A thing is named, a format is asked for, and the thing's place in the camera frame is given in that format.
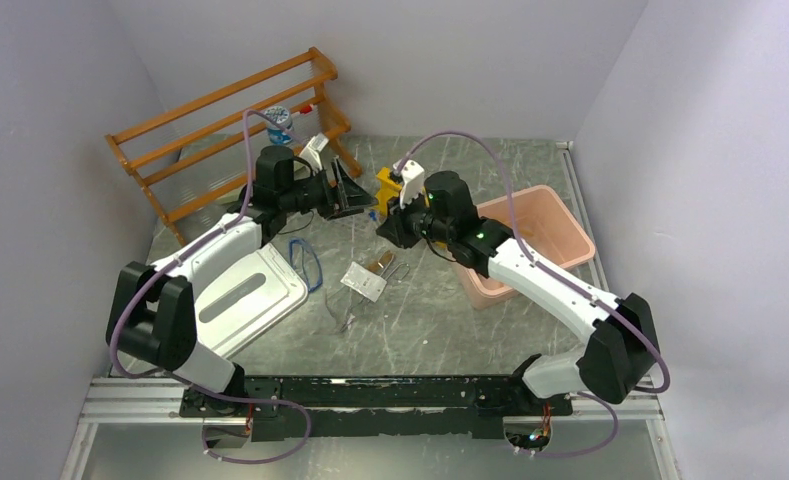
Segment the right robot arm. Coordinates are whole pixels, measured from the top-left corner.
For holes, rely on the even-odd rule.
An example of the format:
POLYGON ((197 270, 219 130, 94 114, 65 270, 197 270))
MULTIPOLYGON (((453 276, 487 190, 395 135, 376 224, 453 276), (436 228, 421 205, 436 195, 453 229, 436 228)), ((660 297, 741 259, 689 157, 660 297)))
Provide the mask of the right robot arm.
POLYGON ((532 414, 548 397, 586 390, 610 404, 633 391, 661 353, 649 303, 620 298, 558 267, 499 220, 479 214, 467 183, 452 171, 423 180, 382 169, 379 236, 399 248, 442 245, 450 261, 538 304, 580 340, 575 351, 538 356, 519 369, 512 406, 532 414))

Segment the pink plastic bin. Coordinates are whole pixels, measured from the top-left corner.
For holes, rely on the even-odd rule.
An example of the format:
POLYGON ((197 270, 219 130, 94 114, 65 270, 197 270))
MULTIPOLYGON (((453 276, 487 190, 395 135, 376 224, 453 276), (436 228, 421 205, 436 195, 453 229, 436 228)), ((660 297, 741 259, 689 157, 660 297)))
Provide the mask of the pink plastic bin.
MULTIPOLYGON (((483 202, 478 213, 510 227, 515 219, 521 228, 525 223, 539 222, 548 239, 541 245, 530 245, 559 267, 569 270, 591 260, 596 247, 589 235, 566 207, 558 194, 547 185, 538 185, 513 193, 512 202, 505 196, 483 202)), ((459 265, 453 267, 470 304, 484 310, 505 302, 518 294, 514 289, 477 274, 459 265)))

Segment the yellow test tube rack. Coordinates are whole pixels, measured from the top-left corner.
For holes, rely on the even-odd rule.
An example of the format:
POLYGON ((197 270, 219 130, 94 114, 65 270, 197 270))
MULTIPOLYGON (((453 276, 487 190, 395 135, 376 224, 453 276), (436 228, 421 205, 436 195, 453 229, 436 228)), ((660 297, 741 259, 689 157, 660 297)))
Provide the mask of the yellow test tube rack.
POLYGON ((376 211, 381 218, 384 218, 388 214, 389 201, 394 199, 396 203, 399 202, 403 180, 390 167, 381 168, 376 174, 376 180, 379 182, 379 188, 375 195, 377 200, 376 211))

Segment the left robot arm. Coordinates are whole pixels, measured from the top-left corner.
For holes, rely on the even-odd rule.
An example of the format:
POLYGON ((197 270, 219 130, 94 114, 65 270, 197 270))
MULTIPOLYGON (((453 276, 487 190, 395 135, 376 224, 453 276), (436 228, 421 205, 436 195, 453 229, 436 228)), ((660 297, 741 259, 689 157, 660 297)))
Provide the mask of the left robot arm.
POLYGON ((285 146, 267 146, 247 158, 241 199, 206 233, 154 264, 133 261, 118 276, 106 341, 114 369, 126 378, 119 355, 207 390, 207 403, 231 416, 247 400, 245 373, 198 339, 195 301, 242 258, 267 245, 290 213, 315 211, 324 219, 375 206, 336 161, 315 167, 285 146))

